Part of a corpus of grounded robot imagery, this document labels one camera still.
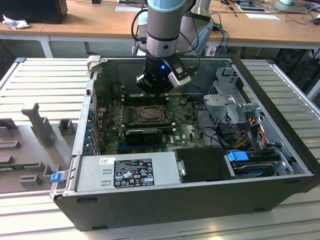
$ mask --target computer mouse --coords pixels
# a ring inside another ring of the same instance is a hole
[[[220,3],[225,4],[225,5],[229,5],[230,4],[229,0],[221,0]]]

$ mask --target desk leg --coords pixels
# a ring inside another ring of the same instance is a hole
[[[314,87],[310,90],[310,92],[307,94],[307,97],[313,101],[315,97],[320,93],[320,79],[318,82],[314,85]]]
[[[51,46],[51,42],[50,42],[49,38],[48,37],[42,38],[40,40],[40,43],[41,43],[45,57],[46,58],[53,58],[53,54],[52,54],[53,48]]]
[[[85,53],[86,54],[90,54],[91,53],[89,42],[87,42],[87,41],[84,42],[84,49],[85,49]]]

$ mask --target computer case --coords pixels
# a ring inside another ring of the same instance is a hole
[[[68,11],[66,0],[3,0],[0,13],[29,23],[60,24]]]

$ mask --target paper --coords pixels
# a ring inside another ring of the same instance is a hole
[[[275,15],[246,13],[250,19],[280,20]]]
[[[30,25],[26,21],[24,21],[24,20],[13,20],[13,19],[10,19],[10,18],[6,17],[4,14],[3,14],[2,23],[4,25],[6,25],[9,29],[13,29],[13,30],[30,27]]]

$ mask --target floor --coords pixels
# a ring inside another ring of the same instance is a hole
[[[3,40],[3,45],[0,45],[0,79],[6,73],[7,69],[11,66],[14,59],[17,57],[26,58],[44,58],[41,44],[38,41],[29,40]],[[54,41],[52,42],[53,55],[55,58],[87,58],[90,55],[101,55],[104,57],[127,57],[131,56],[131,43],[102,43],[102,42],[90,42],[91,54],[87,54],[83,42],[70,42],[70,41]],[[224,56],[230,56],[238,52],[238,47],[231,47],[229,53]],[[256,59],[258,48],[247,47],[244,51],[244,58]],[[276,48],[264,48],[262,49],[259,58],[276,60],[279,49]],[[287,75],[292,79],[299,88],[304,86],[305,80],[316,71],[319,65],[311,62],[311,58],[308,53],[302,54],[303,57],[294,64],[292,54],[296,54],[295,50],[289,50],[285,52],[287,58],[282,70],[288,69],[287,66],[292,68]],[[315,81],[305,91],[308,91],[312,86],[320,79],[320,75],[315,78]],[[314,102],[320,105],[320,96],[318,96]]]

